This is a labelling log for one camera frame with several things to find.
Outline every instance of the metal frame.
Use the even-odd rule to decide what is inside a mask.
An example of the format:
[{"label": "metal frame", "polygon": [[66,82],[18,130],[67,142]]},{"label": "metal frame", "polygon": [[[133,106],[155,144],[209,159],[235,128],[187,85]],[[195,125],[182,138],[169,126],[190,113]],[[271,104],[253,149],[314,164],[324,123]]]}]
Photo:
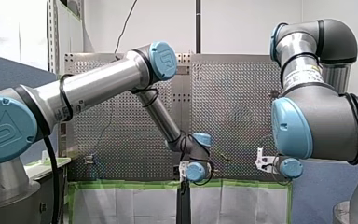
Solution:
[{"label": "metal frame", "polygon": [[48,70],[58,73],[60,68],[58,9],[56,0],[48,0]]},{"label": "metal frame", "polygon": [[[71,74],[77,74],[79,72],[84,72],[85,67],[78,67],[80,65],[75,66],[76,62],[89,62],[89,64],[93,64],[93,66],[97,65],[103,65],[105,63],[111,63],[115,60],[115,57],[113,54],[66,54],[65,55],[65,73],[71,73]],[[252,68],[252,66],[255,67],[255,69],[261,69],[262,71],[267,71],[268,73],[271,73],[271,78],[276,78],[276,82],[271,83],[272,79],[269,79],[267,82],[267,85],[270,85],[270,89],[262,88],[263,92],[262,94],[266,94],[266,97],[263,99],[263,113],[265,116],[268,113],[269,105],[272,102],[272,96],[276,96],[276,92],[280,91],[279,86],[279,69],[275,64],[273,64],[268,56],[260,56],[260,55],[191,55],[190,53],[177,53],[177,60],[178,60],[178,74],[175,76],[175,78],[171,81],[171,92],[170,98],[171,104],[171,115],[174,119],[174,121],[178,124],[181,130],[191,133],[191,132],[208,132],[208,130],[203,130],[202,127],[197,125],[195,122],[193,122],[193,118],[195,118],[195,115],[193,114],[193,110],[196,107],[197,111],[200,111],[198,108],[197,103],[198,101],[198,90],[202,89],[202,86],[200,86],[200,83],[197,82],[198,80],[198,71],[201,71],[202,69],[208,68],[208,62],[214,62],[214,63],[230,63],[231,66],[227,68],[227,72],[236,71],[235,69],[232,70],[232,66],[249,66],[249,68]],[[166,97],[164,94],[162,94],[161,99],[164,101],[164,97]],[[74,125],[71,121],[69,123],[66,123],[66,133],[62,132],[62,144],[61,152],[63,156],[70,156],[71,153],[68,152],[75,152],[77,151],[78,142],[73,136]],[[263,123],[266,129],[263,131],[264,133],[270,133],[270,125],[267,125],[266,123]],[[217,141],[219,141],[219,138],[222,138],[220,134],[217,134],[213,137]],[[240,157],[241,155],[236,155],[232,153],[236,153],[235,151],[227,151],[222,153],[222,148],[219,146],[219,144],[213,144],[212,148],[212,154],[213,154],[213,161],[217,163],[217,169],[219,170],[217,177],[224,177],[224,178],[237,178],[237,179],[254,179],[254,180],[272,180],[272,176],[270,174],[259,172],[255,165],[255,159],[256,159],[256,151],[258,145],[255,143],[255,140],[252,142],[249,142],[253,147],[254,155],[252,153],[246,154],[248,155],[247,158],[243,158],[241,162],[243,163],[242,166],[239,166],[238,169],[234,173],[226,172],[225,167],[222,166],[225,158],[227,160],[232,160],[233,158]],[[273,146],[272,138],[269,139],[266,143],[265,152],[268,155],[275,155],[276,151]],[[180,154],[170,154],[171,156],[171,162],[170,162],[170,169],[174,165],[179,164],[179,158]],[[85,160],[83,162],[90,162],[94,163],[94,157],[92,155],[88,155],[89,160]],[[172,179],[173,176],[165,176],[162,179]]]}]

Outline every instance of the white wall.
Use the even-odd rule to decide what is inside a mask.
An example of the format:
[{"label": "white wall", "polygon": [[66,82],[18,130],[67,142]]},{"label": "white wall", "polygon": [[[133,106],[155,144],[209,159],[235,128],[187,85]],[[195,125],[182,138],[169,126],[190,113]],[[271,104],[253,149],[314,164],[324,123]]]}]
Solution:
[{"label": "white wall", "polygon": [[[343,21],[351,27],[358,43],[358,0],[303,0],[303,4],[303,21]],[[348,91],[358,92],[358,61],[351,68]]]},{"label": "white wall", "polygon": [[[132,1],[85,0],[85,51],[113,52]],[[118,52],[156,40],[176,52],[195,51],[194,0],[138,1]],[[202,52],[269,54],[269,36],[281,22],[301,21],[300,0],[202,1]]]}]

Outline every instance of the robotic arm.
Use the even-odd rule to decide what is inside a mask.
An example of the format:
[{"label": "robotic arm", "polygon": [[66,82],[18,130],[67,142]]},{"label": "robotic arm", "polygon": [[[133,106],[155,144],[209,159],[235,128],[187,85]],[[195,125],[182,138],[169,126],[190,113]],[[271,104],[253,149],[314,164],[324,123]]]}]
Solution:
[{"label": "robotic arm", "polygon": [[[358,96],[345,93],[357,59],[351,29],[334,20],[280,24],[273,32],[270,54],[281,67],[283,86],[272,104],[279,152],[295,159],[358,164]],[[358,188],[350,219],[358,223]]]},{"label": "robotic arm", "polygon": [[[124,91],[138,96],[172,151],[190,154],[193,168],[187,169],[187,179],[204,179],[209,174],[209,151],[202,141],[178,129],[157,91],[150,89],[154,83],[172,78],[176,66],[173,49],[156,42],[130,50],[122,60],[83,74],[64,76],[35,89],[19,86],[0,91],[0,203],[29,189],[19,156],[32,143],[48,137],[58,122],[70,120]],[[179,146],[184,138],[189,139]],[[12,174],[12,181],[7,184],[6,174]]]}]

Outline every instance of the pegboard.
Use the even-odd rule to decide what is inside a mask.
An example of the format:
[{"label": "pegboard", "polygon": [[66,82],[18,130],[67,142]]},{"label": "pegboard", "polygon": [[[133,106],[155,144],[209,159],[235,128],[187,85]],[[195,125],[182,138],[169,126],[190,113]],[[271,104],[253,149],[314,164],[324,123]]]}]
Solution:
[{"label": "pegboard", "polygon": [[271,180],[255,167],[257,147],[275,155],[272,91],[280,69],[268,56],[193,55],[191,130],[213,137],[212,161],[223,178]]},{"label": "pegboard", "polygon": [[[78,74],[115,60],[113,54],[67,54],[65,72]],[[281,90],[279,67],[268,56],[248,55],[192,55],[188,66],[189,74],[184,70],[172,81],[156,84],[178,126],[212,135],[219,177],[272,180],[271,174],[256,169],[255,159],[257,147],[264,147],[266,155],[276,154],[270,93]],[[94,106],[67,126],[66,150],[73,158],[70,180],[173,179],[175,155],[129,92]],[[94,155],[94,164],[85,163],[89,155]]]},{"label": "pegboard", "polygon": [[[79,74],[116,60],[114,54],[67,54],[65,72]],[[155,84],[169,112],[171,85]],[[67,154],[73,158],[70,180],[173,179],[172,153],[135,95],[123,92],[79,114],[67,126]],[[86,163],[91,155],[92,163]]]}]

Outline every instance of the green tape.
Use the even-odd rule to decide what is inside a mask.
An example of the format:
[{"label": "green tape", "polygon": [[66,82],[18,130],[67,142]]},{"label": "green tape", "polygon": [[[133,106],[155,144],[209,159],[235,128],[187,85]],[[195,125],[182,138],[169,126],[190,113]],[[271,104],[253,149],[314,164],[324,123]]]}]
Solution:
[{"label": "green tape", "polygon": [[76,188],[73,187],[71,183],[68,185],[68,208],[69,208],[69,224],[74,223],[74,204],[75,204],[75,191]]},{"label": "green tape", "polygon": [[293,201],[293,183],[288,185],[287,190],[287,224],[292,223],[292,201]]},{"label": "green tape", "polygon": [[[179,181],[125,181],[125,180],[95,180],[68,183],[69,224],[73,224],[75,193],[82,189],[177,189]],[[287,223],[292,220],[292,184],[282,186],[275,182],[247,181],[234,179],[213,179],[203,186],[191,184],[191,188],[221,188],[223,186],[263,188],[263,189],[287,189]]]}]

